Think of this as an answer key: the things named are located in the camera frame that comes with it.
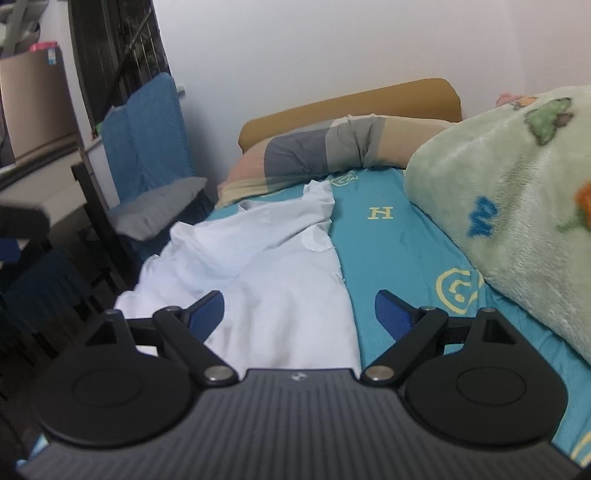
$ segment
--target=blue and white sticker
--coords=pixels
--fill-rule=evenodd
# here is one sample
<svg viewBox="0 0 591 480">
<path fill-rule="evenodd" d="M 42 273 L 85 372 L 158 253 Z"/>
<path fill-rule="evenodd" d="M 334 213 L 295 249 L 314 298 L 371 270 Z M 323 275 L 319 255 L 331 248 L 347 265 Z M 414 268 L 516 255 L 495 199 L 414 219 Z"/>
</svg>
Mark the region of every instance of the blue and white sticker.
<svg viewBox="0 0 591 480">
<path fill-rule="evenodd" d="M 47 49 L 47 63 L 49 65 L 55 65 L 57 63 L 55 48 L 48 48 Z"/>
</svg>

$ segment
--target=ribbed gray surface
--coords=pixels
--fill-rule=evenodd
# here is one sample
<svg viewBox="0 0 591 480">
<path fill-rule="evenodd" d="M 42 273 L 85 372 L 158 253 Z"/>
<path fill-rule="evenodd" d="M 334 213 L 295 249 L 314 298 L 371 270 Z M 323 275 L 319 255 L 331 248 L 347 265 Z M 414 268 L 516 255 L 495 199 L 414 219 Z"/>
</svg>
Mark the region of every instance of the ribbed gray surface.
<svg viewBox="0 0 591 480">
<path fill-rule="evenodd" d="M 184 422 L 112 452 L 53 443 L 21 469 L 31 480 L 571 479 L 577 467 L 549 444 L 486 453 L 416 426 L 398 397 L 347 370 L 251 371 L 209 390 Z"/>
</svg>

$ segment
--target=metal screw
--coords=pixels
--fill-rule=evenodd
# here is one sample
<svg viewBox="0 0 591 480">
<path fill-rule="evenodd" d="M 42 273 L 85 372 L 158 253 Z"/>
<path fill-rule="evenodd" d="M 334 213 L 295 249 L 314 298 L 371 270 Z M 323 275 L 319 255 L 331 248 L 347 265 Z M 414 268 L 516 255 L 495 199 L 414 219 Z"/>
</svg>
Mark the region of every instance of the metal screw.
<svg viewBox="0 0 591 480">
<path fill-rule="evenodd" d="M 223 382 L 232 378 L 234 370 L 226 365 L 214 365 L 205 369 L 205 377 L 211 382 Z"/>
<path fill-rule="evenodd" d="M 383 382 L 394 377 L 394 370 L 386 365 L 374 365 L 365 370 L 365 376 L 372 382 Z"/>
</svg>

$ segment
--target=pillow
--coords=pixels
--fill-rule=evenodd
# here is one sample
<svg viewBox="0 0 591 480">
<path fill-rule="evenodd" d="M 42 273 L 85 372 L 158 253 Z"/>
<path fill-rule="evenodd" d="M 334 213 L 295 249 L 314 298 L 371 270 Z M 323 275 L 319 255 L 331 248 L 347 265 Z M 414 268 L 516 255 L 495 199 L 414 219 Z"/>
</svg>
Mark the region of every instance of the pillow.
<svg viewBox="0 0 591 480">
<path fill-rule="evenodd" d="M 139 241 L 158 235 L 203 190 L 207 179 L 187 177 L 150 190 L 107 216 L 117 233 Z"/>
<path fill-rule="evenodd" d="M 423 118 L 346 116 L 268 138 L 234 165 L 218 187 L 216 208 L 352 168 L 406 168 L 412 154 L 449 125 Z"/>
</svg>

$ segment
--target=window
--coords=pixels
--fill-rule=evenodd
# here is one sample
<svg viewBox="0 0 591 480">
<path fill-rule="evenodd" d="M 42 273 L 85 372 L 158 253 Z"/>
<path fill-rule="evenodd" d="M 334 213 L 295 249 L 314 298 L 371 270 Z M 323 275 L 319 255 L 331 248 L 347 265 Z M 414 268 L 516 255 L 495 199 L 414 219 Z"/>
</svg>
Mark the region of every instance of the window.
<svg viewBox="0 0 591 480">
<path fill-rule="evenodd" d="M 111 105 L 170 72 L 151 0 L 69 0 L 70 28 L 91 126 Z"/>
</svg>

